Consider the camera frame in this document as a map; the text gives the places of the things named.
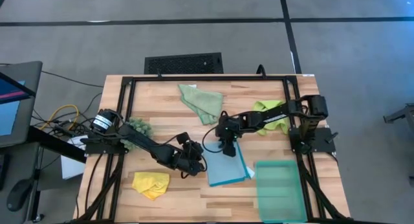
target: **computer mouse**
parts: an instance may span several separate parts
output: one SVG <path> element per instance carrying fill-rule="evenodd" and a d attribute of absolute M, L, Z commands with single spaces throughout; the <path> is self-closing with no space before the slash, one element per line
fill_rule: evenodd
<path fill-rule="evenodd" d="M 12 212 L 20 210 L 30 193 L 32 186 L 32 179 L 22 179 L 18 181 L 7 196 L 7 208 Z"/>

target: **light green towel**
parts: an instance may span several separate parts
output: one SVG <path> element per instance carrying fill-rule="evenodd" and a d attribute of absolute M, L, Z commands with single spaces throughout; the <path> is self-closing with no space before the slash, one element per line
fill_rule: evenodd
<path fill-rule="evenodd" d="M 277 107 L 281 105 L 283 102 L 280 100 L 264 100 L 264 101 L 257 101 L 253 105 L 253 111 L 267 111 L 273 107 Z M 287 134 L 287 124 L 286 124 L 286 118 L 282 118 L 280 120 L 277 120 L 275 122 L 268 123 L 265 125 L 265 127 L 256 133 L 259 135 L 266 135 L 266 130 L 275 130 L 278 126 L 282 129 L 282 132 L 284 134 Z"/>
<path fill-rule="evenodd" d="M 202 124 L 214 124 L 218 121 L 223 104 L 223 95 L 218 92 L 206 92 L 189 85 L 179 84 L 181 101 L 193 110 Z"/>

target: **green translucent tray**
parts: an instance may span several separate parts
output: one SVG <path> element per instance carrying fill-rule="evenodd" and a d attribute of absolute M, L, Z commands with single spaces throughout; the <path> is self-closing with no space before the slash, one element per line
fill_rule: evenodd
<path fill-rule="evenodd" d="M 265 223 L 307 220 L 296 161 L 256 162 L 257 202 Z"/>

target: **wooden table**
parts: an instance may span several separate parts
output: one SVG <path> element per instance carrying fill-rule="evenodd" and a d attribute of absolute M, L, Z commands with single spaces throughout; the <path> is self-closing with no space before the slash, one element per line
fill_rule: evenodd
<path fill-rule="evenodd" d="M 121 79 L 120 75 L 107 76 L 100 109 L 116 110 Z M 254 102 L 258 100 L 285 99 L 283 86 L 279 81 L 138 82 L 131 117 L 143 118 L 149 122 L 154 129 L 153 140 L 157 142 L 164 142 L 184 131 L 189 133 L 192 140 L 201 142 L 203 135 L 211 128 L 211 126 L 203 126 L 196 114 L 180 101 L 178 84 L 197 84 L 197 88 L 204 91 L 222 93 L 223 110 L 226 110 L 229 115 L 251 110 Z M 298 75 L 298 86 L 301 96 L 319 93 L 314 76 Z M 128 94 L 127 88 L 123 115 L 125 115 Z M 211 134 L 206 138 L 206 142 L 209 140 L 217 140 L 217 138 Z M 290 150 L 289 139 L 281 131 L 268 132 L 265 137 L 255 133 L 245 134 L 242 139 L 239 139 L 239 144 L 246 165 L 251 168 L 254 168 L 256 161 L 295 160 Z M 92 156 L 87 159 L 78 197 L 81 214 L 84 213 L 85 193 L 97 158 L 98 156 Z M 105 155 L 102 157 L 95 171 L 89 193 L 89 205 L 101 190 L 106 158 Z M 321 189 L 342 214 L 349 216 L 336 162 L 326 153 L 315 153 L 314 158 Z M 156 201 L 139 194 L 131 188 L 134 172 L 139 171 L 169 173 L 171 181 L 168 191 Z M 310 187 L 309 190 L 314 216 L 318 216 L 314 194 Z M 109 216 L 110 200 L 107 198 L 105 202 L 103 215 L 105 218 Z M 209 187 L 206 173 L 181 179 L 178 170 L 173 171 L 157 164 L 144 150 L 134 150 L 125 156 L 115 221 L 261 221 L 257 209 L 256 182 L 251 180 Z"/>

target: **yellow cloth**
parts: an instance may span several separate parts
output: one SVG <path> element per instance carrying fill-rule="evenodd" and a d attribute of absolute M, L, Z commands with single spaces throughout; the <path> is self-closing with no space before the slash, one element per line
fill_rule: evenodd
<path fill-rule="evenodd" d="M 253 111 L 267 111 L 273 107 L 277 107 L 281 105 L 283 102 L 280 100 L 264 100 L 264 101 L 257 101 L 253 105 Z M 259 135 L 266 135 L 266 130 L 275 130 L 278 126 L 282 129 L 282 132 L 284 134 L 287 134 L 287 124 L 286 124 L 286 118 L 282 118 L 280 120 L 277 120 L 275 122 L 268 123 L 265 125 L 265 127 L 256 133 Z"/>
<path fill-rule="evenodd" d="M 166 193 L 169 184 L 169 174 L 157 172 L 135 172 L 132 187 L 144 196 L 155 198 Z"/>

